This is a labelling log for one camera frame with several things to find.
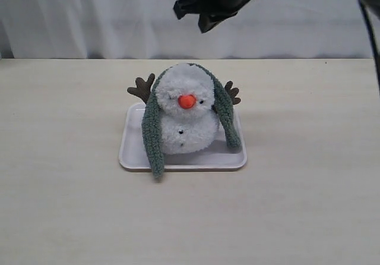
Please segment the brown antler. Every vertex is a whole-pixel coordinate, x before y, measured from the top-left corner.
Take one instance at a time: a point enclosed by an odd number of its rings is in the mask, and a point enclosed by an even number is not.
[[[233,82],[232,81],[228,81],[227,84],[225,85],[224,89],[230,95],[230,97],[232,99],[232,103],[234,105],[237,105],[238,103],[240,103],[242,101],[242,99],[239,98],[239,97],[236,97],[239,94],[239,89],[238,88],[233,88],[232,89],[232,85],[233,85]]]
[[[136,97],[139,97],[144,103],[148,102],[150,96],[150,88],[154,82],[155,75],[151,73],[148,80],[145,82],[144,79],[138,77],[136,78],[136,88],[129,87],[126,91]]]

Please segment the white backdrop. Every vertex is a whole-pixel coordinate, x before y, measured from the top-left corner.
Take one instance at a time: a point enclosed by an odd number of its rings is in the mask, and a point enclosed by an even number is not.
[[[176,19],[175,1],[0,0],[0,51],[15,58],[372,56],[356,0],[253,0],[206,34],[196,15]]]

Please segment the snowman plush toy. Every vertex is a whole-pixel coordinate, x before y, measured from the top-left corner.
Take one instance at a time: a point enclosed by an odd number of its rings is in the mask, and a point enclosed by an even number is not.
[[[206,149],[216,139],[220,124],[228,148],[241,147],[233,125],[239,89],[232,88],[231,81],[223,87],[209,70],[192,63],[174,65],[154,80],[154,74],[147,81],[137,78],[136,87],[127,92],[145,103],[142,139],[156,179],[163,176],[165,155]]]

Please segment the white tray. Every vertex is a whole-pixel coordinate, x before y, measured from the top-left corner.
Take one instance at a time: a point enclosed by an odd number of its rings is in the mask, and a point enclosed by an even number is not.
[[[120,164],[133,172],[150,170],[141,132],[144,111],[145,104],[143,103],[137,103],[128,109],[119,152]],[[247,154],[239,115],[236,110],[234,112],[234,125],[242,141],[242,147],[238,152],[231,152],[227,148],[221,126],[216,140],[207,149],[190,154],[165,155],[165,170],[168,172],[235,171],[243,167],[247,162]]]

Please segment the carrot nose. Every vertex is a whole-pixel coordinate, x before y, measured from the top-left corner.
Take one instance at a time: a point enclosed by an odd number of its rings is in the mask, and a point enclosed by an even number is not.
[[[190,109],[195,105],[196,99],[192,94],[186,96],[180,96],[178,98],[178,104],[183,109]]]

